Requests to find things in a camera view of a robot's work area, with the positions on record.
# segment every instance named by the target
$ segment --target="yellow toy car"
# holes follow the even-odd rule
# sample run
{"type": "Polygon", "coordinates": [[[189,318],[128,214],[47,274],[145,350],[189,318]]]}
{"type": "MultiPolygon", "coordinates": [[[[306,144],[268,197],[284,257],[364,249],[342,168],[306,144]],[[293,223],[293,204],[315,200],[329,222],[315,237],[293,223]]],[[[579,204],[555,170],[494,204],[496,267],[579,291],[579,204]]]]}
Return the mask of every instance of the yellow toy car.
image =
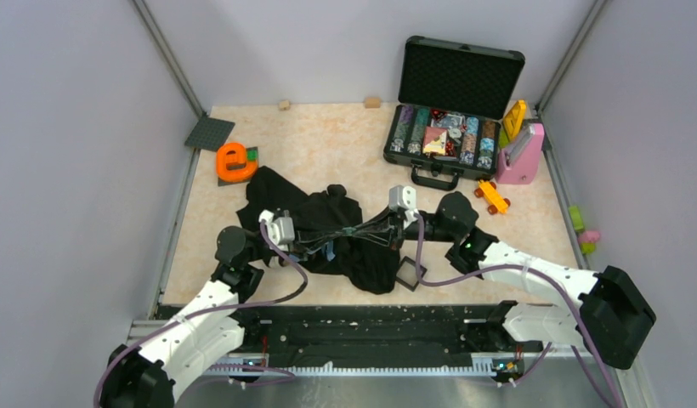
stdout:
{"type": "Polygon", "coordinates": [[[473,194],[478,198],[484,197],[489,202],[488,210],[491,215],[506,214],[511,206],[511,202],[496,191],[496,184],[493,181],[479,181],[479,187],[473,191],[473,194]]]}

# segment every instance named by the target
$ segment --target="small wooden cube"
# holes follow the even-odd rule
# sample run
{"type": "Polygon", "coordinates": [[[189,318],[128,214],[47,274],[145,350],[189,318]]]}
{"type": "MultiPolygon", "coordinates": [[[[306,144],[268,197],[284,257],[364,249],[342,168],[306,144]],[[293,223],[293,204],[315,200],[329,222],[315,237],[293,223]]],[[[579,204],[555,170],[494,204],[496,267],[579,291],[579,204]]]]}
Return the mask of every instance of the small wooden cube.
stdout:
{"type": "Polygon", "coordinates": [[[368,97],[364,99],[364,107],[366,109],[375,109],[375,108],[380,108],[381,107],[381,98],[376,98],[376,97],[368,97]]]}

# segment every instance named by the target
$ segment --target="lime green block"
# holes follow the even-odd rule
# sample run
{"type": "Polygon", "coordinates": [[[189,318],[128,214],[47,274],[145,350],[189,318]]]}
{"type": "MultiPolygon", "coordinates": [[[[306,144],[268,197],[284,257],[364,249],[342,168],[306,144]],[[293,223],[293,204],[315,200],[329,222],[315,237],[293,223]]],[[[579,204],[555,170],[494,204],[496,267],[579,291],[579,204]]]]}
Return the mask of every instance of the lime green block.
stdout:
{"type": "Polygon", "coordinates": [[[574,225],[574,231],[581,232],[584,230],[584,220],[581,219],[581,212],[579,212],[579,207],[571,206],[569,207],[569,216],[571,217],[571,223],[574,225]]]}
{"type": "Polygon", "coordinates": [[[508,139],[508,135],[506,134],[506,130],[502,129],[499,132],[499,148],[503,149],[506,146],[508,146],[509,143],[511,143],[511,141],[508,139]]]}
{"type": "Polygon", "coordinates": [[[596,244],[593,244],[591,242],[585,242],[581,244],[581,253],[583,253],[584,255],[588,255],[594,251],[596,251],[596,244]]]}

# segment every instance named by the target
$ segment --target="marble-patterned surface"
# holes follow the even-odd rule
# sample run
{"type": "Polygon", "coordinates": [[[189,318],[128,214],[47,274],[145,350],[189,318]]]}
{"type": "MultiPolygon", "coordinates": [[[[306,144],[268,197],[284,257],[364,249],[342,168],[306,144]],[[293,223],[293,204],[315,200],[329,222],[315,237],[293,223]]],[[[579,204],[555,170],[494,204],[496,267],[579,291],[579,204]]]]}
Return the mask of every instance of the marble-patterned surface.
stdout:
{"type": "MultiPolygon", "coordinates": [[[[236,123],[230,140],[258,147],[260,164],[272,167],[310,193],[329,184],[343,184],[357,200],[364,219],[386,207],[388,189],[411,184],[408,167],[383,160],[395,105],[364,109],[362,104],[293,105],[288,111],[271,106],[215,107],[212,117],[236,123]]],[[[216,236],[226,225],[238,225],[236,210],[246,204],[245,184],[218,187],[215,153],[202,151],[191,187],[184,222],[178,238],[165,304],[188,303],[213,272],[216,236]]],[[[549,177],[541,162],[535,181],[527,186],[499,185],[512,206],[505,215],[490,216],[484,199],[473,196],[476,183],[463,179],[458,189],[479,212],[479,227],[522,251],[549,261],[575,267],[564,221],[549,177]]],[[[432,212],[444,192],[417,188],[419,208],[432,212]]],[[[422,263],[427,279],[444,280],[457,272],[445,260],[449,244],[429,242],[422,263]]],[[[415,242],[406,242],[402,256],[414,258],[415,242]]],[[[292,292],[301,282],[293,269],[265,270],[251,300],[269,300],[292,292]]],[[[479,279],[444,287],[420,286],[409,292],[401,285],[385,295],[355,288],[343,276],[309,274],[309,286],[292,304],[440,304],[497,303],[504,299],[541,301],[519,289],[479,279]]]]}

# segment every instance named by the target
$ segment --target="table top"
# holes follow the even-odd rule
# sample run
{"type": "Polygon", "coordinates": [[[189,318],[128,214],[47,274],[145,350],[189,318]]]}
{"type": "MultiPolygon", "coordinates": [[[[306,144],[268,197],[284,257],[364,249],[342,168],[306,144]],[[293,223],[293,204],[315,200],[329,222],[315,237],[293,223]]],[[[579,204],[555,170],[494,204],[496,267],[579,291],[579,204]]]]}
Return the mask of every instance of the table top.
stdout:
{"type": "MultiPolygon", "coordinates": [[[[273,168],[306,193],[323,191],[329,184],[343,184],[347,196],[357,200],[364,219],[382,211],[388,189],[411,183],[408,167],[383,160],[395,104],[378,109],[362,104],[292,105],[279,111],[270,106],[214,107],[211,117],[235,122],[230,141],[258,147],[259,164],[273,168]]],[[[190,190],[163,304],[188,303],[203,287],[217,261],[218,232],[240,225],[236,211],[247,204],[246,184],[218,186],[216,154],[203,150],[190,190]]],[[[511,200],[507,214],[489,215],[484,199],[476,198],[476,182],[462,179],[456,190],[471,201],[479,213],[477,225],[508,245],[548,261],[576,267],[556,192],[543,159],[529,185],[498,186],[511,200]]],[[[418,208],[432,213],[444,191],[416,186],[418,208]]],[[[429,281],[457,276],[444,258],[450,244],[427,242],[422,264],[429,281]]],[[[415,257],[416,243],[405,242],[401,256],[415,257]]],[[[290,268],[266,268],[252,301],[271,300],[293,292],[301,277],[290,268]]],[[[540,302],[542,299],[500,283],[468,279],[451,286],[419,286],[410,292],[401,285],[383,295],[363,292],[345,276],[309,274],[309,285],[290,304],[478,304],[502,300],[540,302]]]]}

